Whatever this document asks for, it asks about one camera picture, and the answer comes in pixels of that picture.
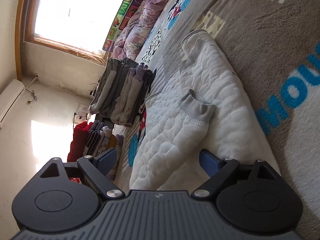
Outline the grey folded clothes stack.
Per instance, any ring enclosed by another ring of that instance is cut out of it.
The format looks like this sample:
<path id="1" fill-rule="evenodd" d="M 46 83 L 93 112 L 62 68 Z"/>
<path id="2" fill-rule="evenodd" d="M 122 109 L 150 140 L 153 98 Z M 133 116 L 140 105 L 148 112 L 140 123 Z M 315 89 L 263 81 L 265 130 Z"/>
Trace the grey folded clothes stack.
<path id="1" fill-rule="evenodd" d="M 120 126 L 132 126 L 140 115 L 147 94 L 156 77 L 145 63 L 129 58 L 109 58 L 89 106 L 91 114 L 99 114 Z"/>

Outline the brown Mickey Mouse blanket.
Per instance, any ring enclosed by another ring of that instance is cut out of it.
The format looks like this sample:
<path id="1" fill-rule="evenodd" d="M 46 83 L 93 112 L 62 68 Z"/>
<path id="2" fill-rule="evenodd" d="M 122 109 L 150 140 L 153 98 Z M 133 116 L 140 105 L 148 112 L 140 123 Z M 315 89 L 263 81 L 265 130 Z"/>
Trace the brown Mickey Mouse blanket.
<path id="1" fill-rule="evenodd" d="M 143 138 L 189 89 L 216 105 L 199 149 L 267 161 L 303 202 L 319 239 L 319 0 L 170 0 L 136 60 L 157 72 L 144 124 L 124 135 L 116 184 L 138 186 Z"/>

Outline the white quilted sweatshirt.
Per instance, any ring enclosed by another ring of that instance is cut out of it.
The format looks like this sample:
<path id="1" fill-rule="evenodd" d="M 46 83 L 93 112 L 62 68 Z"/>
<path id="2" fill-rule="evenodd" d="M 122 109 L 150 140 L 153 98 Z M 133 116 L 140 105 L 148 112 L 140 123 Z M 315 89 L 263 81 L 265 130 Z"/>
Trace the white quilted sweatshirt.
<path id="1" fill-rule="evenodd" d="M 184 60 L 167 85 L 146 102 L 146 135 L 135 156 L 132 190 L 194 191 L 208 176 L 207 149 L 241 164 L 278 164 L 240 79 L 205 30 L 182 41 Z"/>

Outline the colourful alphabet foam mat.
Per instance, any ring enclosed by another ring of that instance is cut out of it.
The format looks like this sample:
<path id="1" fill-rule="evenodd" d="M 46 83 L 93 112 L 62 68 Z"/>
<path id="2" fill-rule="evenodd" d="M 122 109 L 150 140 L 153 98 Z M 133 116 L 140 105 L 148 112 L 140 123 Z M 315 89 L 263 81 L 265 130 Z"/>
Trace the colourful alphabet foam mat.
<path id="1" fill-rule="evenodd" d="M 123 0 L 109 29 L 103 51 L 112 52 L 114 43 L 144 0 Z"/>

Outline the white wall air conditioner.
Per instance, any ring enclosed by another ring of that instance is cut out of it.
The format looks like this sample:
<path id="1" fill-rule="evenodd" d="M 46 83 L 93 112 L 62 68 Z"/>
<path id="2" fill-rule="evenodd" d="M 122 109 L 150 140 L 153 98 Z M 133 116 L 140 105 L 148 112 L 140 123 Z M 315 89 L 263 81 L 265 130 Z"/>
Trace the white wall air conditioner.
<path id="1" fill-rule="evenodd" d="M 3 90 L 0 97 L 0 122 L 1 128 L 9 113 L 10 109 L 13 107 L 15 102 L 20 99 L 20 97 L 25 92 L 25 87 L 23 83 L 17 79 L 13 79 L 11 83 Z"/>

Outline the purple crumpled quilt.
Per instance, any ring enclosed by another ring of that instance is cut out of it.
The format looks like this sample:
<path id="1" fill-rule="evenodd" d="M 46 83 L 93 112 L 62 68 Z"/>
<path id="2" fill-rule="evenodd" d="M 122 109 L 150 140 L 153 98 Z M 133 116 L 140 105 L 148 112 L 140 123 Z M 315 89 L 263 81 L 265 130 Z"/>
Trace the purple crumpled quilt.
<path id="1" fill-rule="evenodd" d="M 116 39 L 112 57 L 135 60 L 169 0 L 144 0 Z"/>

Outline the window with wooden frame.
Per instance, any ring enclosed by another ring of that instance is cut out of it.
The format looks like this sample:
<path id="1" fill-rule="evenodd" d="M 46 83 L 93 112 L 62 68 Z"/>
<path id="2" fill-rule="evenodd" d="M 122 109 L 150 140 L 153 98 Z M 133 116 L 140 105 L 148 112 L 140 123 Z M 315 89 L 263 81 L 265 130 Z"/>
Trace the window with wooden frame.
<path id="1" fill-rule="evenodd" d="M 103 45 L 123 0 L 18 0 L 17 34 L 29 42 L 103 65 Z"/>

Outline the red and yellow clothes stack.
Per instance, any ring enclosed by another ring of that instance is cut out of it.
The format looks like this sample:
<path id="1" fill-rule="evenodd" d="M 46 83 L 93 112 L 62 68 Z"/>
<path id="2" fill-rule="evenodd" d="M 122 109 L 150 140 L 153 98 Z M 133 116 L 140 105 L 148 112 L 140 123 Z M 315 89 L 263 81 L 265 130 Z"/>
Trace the red and yellow clothes stack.
<path id="1" fill-rule="evenodd" d="M 109 148 L 115 148 L 117 152 L 117 162 L 112 170 L 106 175 L 110 181 L 116 178 L 116 172 L 120 160 L 121 150 L 124 142 L 122 135 L 114 135 L 109 127 L 104 126 L 103 122 L 82 122 L 74 128 L 73 140 L 70 152 L 67 156 L 68 162 L 76 162 L 79 158 L 86 155 L 97 157 Z"/>

